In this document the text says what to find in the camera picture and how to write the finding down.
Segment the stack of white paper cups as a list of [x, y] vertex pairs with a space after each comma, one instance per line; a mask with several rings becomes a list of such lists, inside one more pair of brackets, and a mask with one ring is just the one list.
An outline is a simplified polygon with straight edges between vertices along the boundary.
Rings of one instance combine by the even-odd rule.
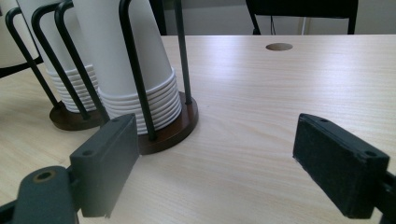
[[[73, 0], [91, 54], [98, 91], [107, 114], [135, 114], [137, 132], [147, 127], [122, 35], [120, 0]], [[149, 0], [132, 0], [129, 9], [134, 42], [154, 128], [172, 123], [181, 112], [175, 70], [169, 63]]]
[[[50, 58], [47, 56], [44, 51], [41, 43], [38, 41], [34, 31], [32, 24], [32, 17], [34, 12], [39, 8], [50, 4], [60, 4], [63, 0], [17, 0], [21, 12], [28, 24], [29, 30], [32, 33], [34, 41], [38, 47], [38, 50], [43, 58], [44, 64], [46, 66], [47, 74], [49, 75], [54, 87], [59, 93], [62, 102], [64, 103], [66, 109], [73, 113], [78, 113], [78, 107], [76, 106], [74, 100], [72, 99], [70, 93], [66, 89], [64, 83], [62, 82], [58, 72], [55, 70]], [[78, 18], [76, 12], [73, 8], [68, 9], [64, 14], [64, 23], [67, 28], [68, 33], [71, 36], [71, 39], [77, 49], [78, 55], [82, 60], [82, 63], [85, 66], [85, 70], [87, 71], [92, 85], [95, 89], [98, 88], [98, 81], [95, 76], [95, 72], [92, 67], [91, 56], [88, 52], [87, 45], [82, 36], [82, 32], [79, 26]], [[91, 96], [89, 95], [85, 84], [83, 83], [80, 73], [77, 70], [65, 44], [61, 38], [61, 35], [57, 29], [55, 23], [54, 12], [51, 11], [42, 16], [40, 20], [40, 28], [47, 38], [50, 47], [52, 48], [56, 58], [60, 62], [63, 70], [67, 74], [71, 84], [75, 88], [78, 97], [80, 98], [82, 104], [84, 105], [87, 111], [93, 111], [96, 109], [94, 102], [92, 101]]]

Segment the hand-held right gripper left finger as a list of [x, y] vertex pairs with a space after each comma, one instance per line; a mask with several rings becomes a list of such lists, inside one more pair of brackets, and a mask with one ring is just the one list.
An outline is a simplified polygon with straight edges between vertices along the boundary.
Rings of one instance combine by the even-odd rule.
[[107, 122], [70, 155], [84, 217], [110, 217], [140, 153], [134, 114]]

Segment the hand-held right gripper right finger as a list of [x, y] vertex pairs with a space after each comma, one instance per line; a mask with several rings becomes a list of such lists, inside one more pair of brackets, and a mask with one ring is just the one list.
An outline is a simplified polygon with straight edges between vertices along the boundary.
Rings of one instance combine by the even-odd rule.
[[389, 155], [335, 123], [298, 118], [293, 158], [348, 218], [390, 217]]

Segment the black wire cup holder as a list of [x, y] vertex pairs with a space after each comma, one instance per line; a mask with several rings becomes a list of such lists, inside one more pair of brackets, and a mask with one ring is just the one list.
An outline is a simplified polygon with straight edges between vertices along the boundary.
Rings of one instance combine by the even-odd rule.
[[138, 134], [140, 153], [143, 155], [157, 153], [183, 141], [195, 128], [199, 114], [196, 101], [191, 97], [191, 84], [187, 59], [186, 41], [184, 34], [183, 14], [181, 0], [174, 0], [177, 22], [177, 37], [181, 57], [182, 79], [184, 90], [179, 92], [181, 112], [168, 126], [157, 130], [154, 128], [151, 117], [149, 101], [146, 94], [144, 80], [138, 61], [134, 42], [134, 34], [130, 21], [129, 9], [132, 0], [120, 0], [119, 17], [122, 35], [127, 48], [128, 58], [133, 71], [134, 82], [138, 99], [145, 119], [147, 132]]

